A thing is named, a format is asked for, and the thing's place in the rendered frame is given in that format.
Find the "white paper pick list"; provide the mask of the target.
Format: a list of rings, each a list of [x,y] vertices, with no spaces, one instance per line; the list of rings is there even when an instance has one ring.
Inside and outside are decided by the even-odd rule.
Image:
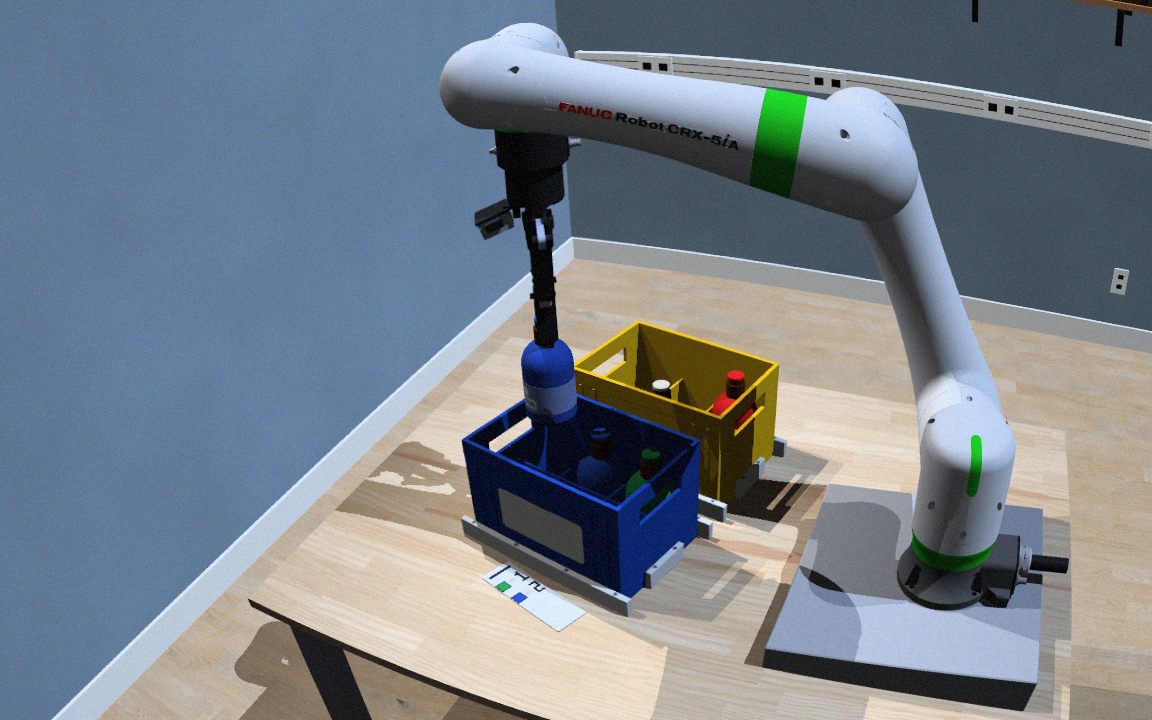
[[[518,602],[525,611],[531,612],[543,623],[552,626],[556,632],[561,632],[564,626],[570,626],[573,621],[586,614],[509,561],[486,574],[483,579],[506,594],[509,600]]]

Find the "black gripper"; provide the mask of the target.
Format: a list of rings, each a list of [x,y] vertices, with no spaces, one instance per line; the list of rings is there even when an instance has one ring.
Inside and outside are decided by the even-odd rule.
[[[535,270],[530,272],[535,273],[532,291],[536,293],[530,293],[530,300],[535,300],[538,341],[558,341],[556,287],[554,287],[558,281],[552,258],[554,219],[550,205],[564,199],[563,165],[539,172],[506,170],[506,194],[509,205],[525,209],[522,211],[522,222],[524,222],[530,260],[535,263]]]

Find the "green bottle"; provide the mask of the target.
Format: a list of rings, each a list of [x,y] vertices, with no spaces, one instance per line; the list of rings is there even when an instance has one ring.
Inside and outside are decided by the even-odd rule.
[[[643,455],[643,457],[641,457],[641,470],[636,471],[636,473],[628,479],[626,486],[626,498],[634,495],[636,488],[644,486],[646,480],[652,479],[652,477],[654,477],[654,475],[662,469],[662,457],[660,457],[660,450],[658,450],[658,448],[644,448],[643,454],[641,455]],[[669,486],[662,488],[657,497],[652,498],[652,500],[644,505],[641,511],[645,511],[647,515],[649,511],[657,509],[657,506],[660,502],[664,502],[667,497],[672,495],[672,493],[675,492],[675,488],[677,488],[677,484],[675,480],[672,480]]]

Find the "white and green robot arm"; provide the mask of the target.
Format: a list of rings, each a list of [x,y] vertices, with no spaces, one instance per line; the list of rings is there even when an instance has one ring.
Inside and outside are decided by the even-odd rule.
[[[1033,555],[1020,536],[998,535],[1016,442],[908,126],[888,97],[844,88],[823,100],[582,61],[535,23],[461,47],[445,63],[439,92],[450,118],[494,129],[488,151],[503,170],[561,167],[589,138],[858,220],[914,379],[922,468],[914,541],[899,560],[902,593],[925,609],[967,609],[982,598],[1007,607],[1029,570],[1068,573],[1069,559]]]

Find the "yellow divided crate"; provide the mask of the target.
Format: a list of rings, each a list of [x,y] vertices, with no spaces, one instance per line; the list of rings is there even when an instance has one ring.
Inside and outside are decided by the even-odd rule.
[[[605,376],[593,373],[596,366],[622,348],[623,363]],[[765,457],[767,462],[773,406],[753,355],[658,325],[634,323],[573,363],[573,370],[576,395],[700,439],[698,495],[728,503],[735,497],[736,480],[753,467],[756,458]],[[726,391],[730,372],[744,373],[748,391],[718,416],[712,414],[712,407]],[[669,382],[670,397],[653,395],[655,381]],[[756,414],[735,430],[735,420],[753,404]]]

